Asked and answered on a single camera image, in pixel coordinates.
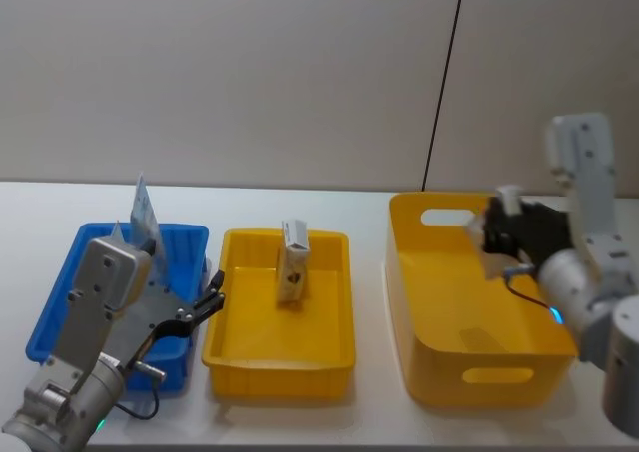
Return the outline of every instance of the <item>blue plastic bin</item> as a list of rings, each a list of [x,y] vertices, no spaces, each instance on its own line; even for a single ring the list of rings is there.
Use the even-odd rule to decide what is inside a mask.
[[[60,328],[67,316],[67,294],[87,243],[95,237],[110,235],[113,223],[93,223],[80,227],[71,250],[60,270],[51,295],[27,344],[27,357],[43,363],[58,340]],[[131,225],[122,223],[126,241],[131,236]],[[167,250],[169,282],[172,291],[187,302],[198,298],[205,287],[205,249],[209,230],[203,226],[160,225]],[[159,340],[145,356],[145,362],[167,372],[160,390],[177,391],[184,387],[189,375],[192,338],[165,337]],[[136,372],[127,383],[130,390],[151,390],[151,380]]]

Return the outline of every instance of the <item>handle cutout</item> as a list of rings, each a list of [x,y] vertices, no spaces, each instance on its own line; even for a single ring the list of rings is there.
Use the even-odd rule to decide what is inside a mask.
[[[527,367],[475,367],[466,370],[461,378],[469,384],[524,384],[534,371]]]
[[[421,215],[425,226],[466,226],[475,216],[471,210],[426,210]]]

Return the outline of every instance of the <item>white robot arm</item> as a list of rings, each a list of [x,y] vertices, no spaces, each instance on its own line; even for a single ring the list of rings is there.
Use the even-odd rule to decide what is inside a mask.
[[[568,214],[499,189],[483,218],[483,251],[521,265],[548,306],[562,315],[580,360],[606,372],[603,409],[610,422],[639,437],[639,296],[635,267],[617,230],[612,138],[603,115],[555,118],[547,131],[551,172],[568,198]]]
[[[153,343],[188,337],[222,309],[223,273],[202,299],[187,304],[148,281],[154,250],[152,241],[140,249],[112,237],[89,242],[54,350],[25,389],[22,407],[2,427],[1,450],[23,452],[20,442],[33,452],[84,449],[100,421],[119,406],[133,370],[156,384],[164,380],[163,371],[142,362]]]

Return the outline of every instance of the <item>yellow storage box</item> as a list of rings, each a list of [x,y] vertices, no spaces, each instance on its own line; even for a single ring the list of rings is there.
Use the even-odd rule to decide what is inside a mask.
[[[224,309],[209,320],[202,361],[222,396],[337,399],[355,364],[348,238],[309,231],[302,299],[277,305],[279,229],[227,231]]]
[[[390,201],[386,277],[406,387],[433,406],[543,402],[576,355],[548,309],[487,281],[462,226],[422,222],[426,210],[481,213],[487,195],[409,193]],[[530,278],[513,285],[539,298]]]

